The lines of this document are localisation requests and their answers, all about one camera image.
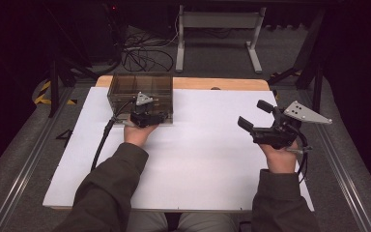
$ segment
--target metal frame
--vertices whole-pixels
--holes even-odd
[[[198,28],[255,28],[252,39],[246,42],[249,57],[256,73],[262,73],[260,61],[255,51],[255,45],[261,31],[266,8],[259,13],[206,13],[185,12],[184,6],[179,9],[179,45],[177,48],[176,72],[181,73],[184,67],[185,56],[185,27]]]

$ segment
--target person's right hand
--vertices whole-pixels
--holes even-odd
[[[125,142],[134,144],[138,147],[143,147],[149,137],[149,134],[153,132],[158,125],[148,126],[147,128],[138,128],[125,126]]]
[[[295,173],[297,156],[294,153],[288,152],[286,148],[275,150],[267,144],[259,144],[259,146],[267,158],[268,169],[271,173]],[[297,142],[294,141],[290,148],[297,149]]]

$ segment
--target clear plastic box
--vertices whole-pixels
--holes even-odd
[[[150,114],[166,112],[168,118],[164,124],[173,124],[173,75],[169,72],[130,72],[115,73],[107,94],[113,112],[119,110],[126,102],[137,97],[141,92],[153,98]],[[127,105],[116,123],[121,124],[130,114],[132,105]]]

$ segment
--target forearm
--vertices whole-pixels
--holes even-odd
[[[298,175],[261,170],[252,203],[252,231],[320,231],[318,222],[300,196]]]
[[[79,186],[71,213],[55,231],[125,231],[130,199],[137,188],[147,153],[123,143]]]

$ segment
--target white board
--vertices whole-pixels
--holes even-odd
[[[93,87],[53,176],[43,205],[70,208],[74,194],[90,172],[103,130],[112,116],[108,88]],[[149,159],[131,199],[133,209],[162,211],[250,211],[259,171],[266,159],[239,116],[255,127],[268,128],[271,114],[256,107],[258,100],[276,105],[271,91],[173,91],[174,123],[158,127],[144,149]],[[123,128],[110,132],[98,164],[123,142]],[[305,182],[300,184],[309,208]]]

